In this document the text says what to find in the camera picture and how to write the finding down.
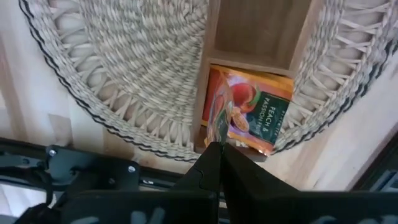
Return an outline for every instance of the wooden table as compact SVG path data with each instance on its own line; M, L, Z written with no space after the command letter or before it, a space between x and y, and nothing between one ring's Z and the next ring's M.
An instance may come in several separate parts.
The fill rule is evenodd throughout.
M59 84L15 0L0 2L0 136L133 159L142 166L184 173L192 164L163 159L108 133ZM330 128L311 141L259 164L298 189L348 190L397 131L398 57Z

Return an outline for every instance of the green label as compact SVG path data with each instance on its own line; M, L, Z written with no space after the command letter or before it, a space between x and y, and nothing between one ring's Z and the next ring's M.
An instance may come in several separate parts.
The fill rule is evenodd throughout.
M275 144L289 101L261 92L256 107L246 115L249 134Z
M228 135L228 126L229 126L225 109L223 109L218 115L215 125L216 125L215 141L224 144L226 142L226 137Z

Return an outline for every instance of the woven placemat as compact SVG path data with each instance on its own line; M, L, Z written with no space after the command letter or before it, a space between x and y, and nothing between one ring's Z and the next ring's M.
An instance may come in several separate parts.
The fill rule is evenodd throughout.
M190 142L205 34L203 0L20 0L60 82L92 118L178 161ZM312 138L381 74L397 46L395 1L325 0L276 151Z

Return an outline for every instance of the round woven placemat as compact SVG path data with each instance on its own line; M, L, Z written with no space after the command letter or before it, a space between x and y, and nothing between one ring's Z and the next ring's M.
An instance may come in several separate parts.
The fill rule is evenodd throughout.
M20 0L60 82L93 119L179 161L190 142L203 0ZM396 1L325 0L276 151L312 138L363 96L397 46Z

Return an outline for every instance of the wicker mat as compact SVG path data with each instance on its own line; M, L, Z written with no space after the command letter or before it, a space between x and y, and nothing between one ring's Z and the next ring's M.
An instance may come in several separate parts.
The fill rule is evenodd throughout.
M140 149L194 161L204 0L20 0L45 59L98 123ZM363 96L396 50L391 0L325 0L276 142L311 139Z

